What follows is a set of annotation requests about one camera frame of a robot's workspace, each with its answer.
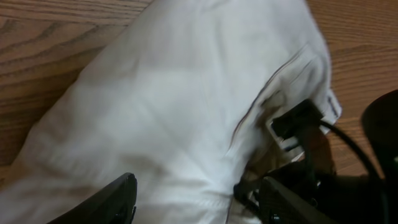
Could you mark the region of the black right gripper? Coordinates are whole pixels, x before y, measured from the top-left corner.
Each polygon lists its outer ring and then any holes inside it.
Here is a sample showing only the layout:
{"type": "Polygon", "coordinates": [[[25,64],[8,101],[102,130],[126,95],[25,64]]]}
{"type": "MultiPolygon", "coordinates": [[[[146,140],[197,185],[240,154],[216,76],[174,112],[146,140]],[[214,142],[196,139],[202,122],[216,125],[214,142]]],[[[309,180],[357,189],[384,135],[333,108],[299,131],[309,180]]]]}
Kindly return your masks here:
{"type": "Polygon", "coordinates": [[[283,140],[295,138],[303,149],[304,158],[255,180],[241,180],[234,186],[235,199],[259,218],[261,182],[265,177],[271,177],[337,223],[385,223],[386,191],[375,167],[350,137],[322,118],[314,103],[304,100],[273,119],[272,132],[283,140]],[[337,176],[330,144],[322,127],[349,146],[367,170],[366,176],[337,176]]]}

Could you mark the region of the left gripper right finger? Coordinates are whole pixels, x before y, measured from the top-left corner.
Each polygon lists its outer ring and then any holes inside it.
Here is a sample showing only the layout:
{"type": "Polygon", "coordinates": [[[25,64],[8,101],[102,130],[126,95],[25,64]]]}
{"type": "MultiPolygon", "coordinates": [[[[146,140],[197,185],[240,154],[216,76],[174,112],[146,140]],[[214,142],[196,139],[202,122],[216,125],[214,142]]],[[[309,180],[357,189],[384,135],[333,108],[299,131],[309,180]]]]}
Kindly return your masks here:
{"type": "Polygon", "coordinates": [[[337,224],[271,177],[261,182],[258,217],[263,223],[337,224]]]}

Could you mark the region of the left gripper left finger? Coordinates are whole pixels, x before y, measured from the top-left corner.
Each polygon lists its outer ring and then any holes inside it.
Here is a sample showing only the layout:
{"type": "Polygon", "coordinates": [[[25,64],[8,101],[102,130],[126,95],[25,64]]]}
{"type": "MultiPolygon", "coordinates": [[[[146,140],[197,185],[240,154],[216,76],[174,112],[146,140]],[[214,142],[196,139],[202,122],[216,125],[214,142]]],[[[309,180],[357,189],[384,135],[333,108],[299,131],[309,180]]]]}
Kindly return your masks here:
{"type": "Polygon", "coordinates": [[[49,224],[131,224],[136,198],[137,179],[127,172],[49,224]]]}

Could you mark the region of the beige cotton shorts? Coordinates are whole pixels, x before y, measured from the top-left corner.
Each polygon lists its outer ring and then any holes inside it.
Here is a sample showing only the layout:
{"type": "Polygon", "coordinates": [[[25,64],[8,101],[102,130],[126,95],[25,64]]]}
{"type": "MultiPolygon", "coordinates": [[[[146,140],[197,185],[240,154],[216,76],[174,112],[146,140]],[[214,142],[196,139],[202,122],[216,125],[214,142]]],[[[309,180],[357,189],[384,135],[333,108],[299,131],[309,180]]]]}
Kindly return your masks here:
{"type": "Polygon", "coordinates": [[[266,126],[311,99],[341,114],[305,1],[155,1],[30,130],[2,223],[47,223],[131,172],[136,223],[257,223],[233,199],[249,161],[283,156],[266,126]]]}

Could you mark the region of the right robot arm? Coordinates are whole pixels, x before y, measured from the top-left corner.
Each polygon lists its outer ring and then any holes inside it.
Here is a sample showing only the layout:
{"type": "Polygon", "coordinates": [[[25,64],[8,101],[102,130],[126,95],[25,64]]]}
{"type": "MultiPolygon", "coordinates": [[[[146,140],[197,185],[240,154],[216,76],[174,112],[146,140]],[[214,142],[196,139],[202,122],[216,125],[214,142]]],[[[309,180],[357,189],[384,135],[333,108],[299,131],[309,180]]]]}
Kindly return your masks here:
{"type": "Polygon", "coordinates": [[[304,100],[271,121],[276,138],[296,139],[301,161],[288,163],[234,186],[235,199],[261,223],[396,223],[397,92],[373,101],[361,117],[379,168],[341,129],[323,120],[304,100]],[[361,177],[338,176],[322,129],[337,135],[367,170],[361,177]]]}

